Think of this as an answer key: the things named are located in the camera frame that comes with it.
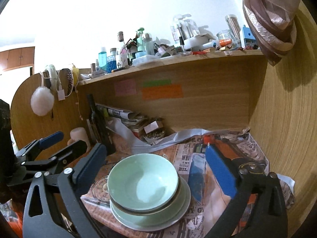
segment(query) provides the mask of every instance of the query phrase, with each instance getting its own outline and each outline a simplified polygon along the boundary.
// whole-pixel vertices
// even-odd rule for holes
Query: metal rivet
[[[71,167],[68,167],[68,168],[64,169],[63,173],[70,174],[72,171],[73,171],[73,169]]]
[[[269,175],[271,178],[277,178],[277,174],[274,173],[274,172],[270,172],[268,175]]]
[[[241,173],[242,175],[247,175],[249,173],[249,171],[245,168],[241,168],[241,169],[239,169],[239,173]]]
[[[39,178],[39,177],[41,177],[41,176],[42,176],[42,173],[41,173],[41,172],[36,172],[35,175],[34,175],[35,178]]]

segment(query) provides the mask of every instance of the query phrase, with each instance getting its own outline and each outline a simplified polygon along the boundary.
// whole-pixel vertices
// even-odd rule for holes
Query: white fluffy pom pom
[[[31,108],[38,116],[44,116],[52,110],[54,96],[47,87],[38,87],[31,97]]]

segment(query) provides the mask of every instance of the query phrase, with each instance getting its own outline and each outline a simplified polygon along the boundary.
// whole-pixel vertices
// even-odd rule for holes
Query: small bowl of nuts
[[[164,138],[164,136],[165,136],[165,130],[157,129],[155,131],[149,132],[148,134],[144,135],[143,138],[148,144],[155,145],[158,143],[158,140]]]

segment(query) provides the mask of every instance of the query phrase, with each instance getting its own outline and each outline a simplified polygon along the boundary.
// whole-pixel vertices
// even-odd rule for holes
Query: fabric scarf
[[[296,42],[294,17],[300,0],[243,0],[243,12],[268,62],[274,66]]]

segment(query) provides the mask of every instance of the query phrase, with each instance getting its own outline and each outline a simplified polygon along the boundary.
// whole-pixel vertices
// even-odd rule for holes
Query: stacked dishes
[[[110,208],[123,225],[152,232],[186,213],[191,191],[174,166],[155,154],[138,154],[116,164],[108,176]]]

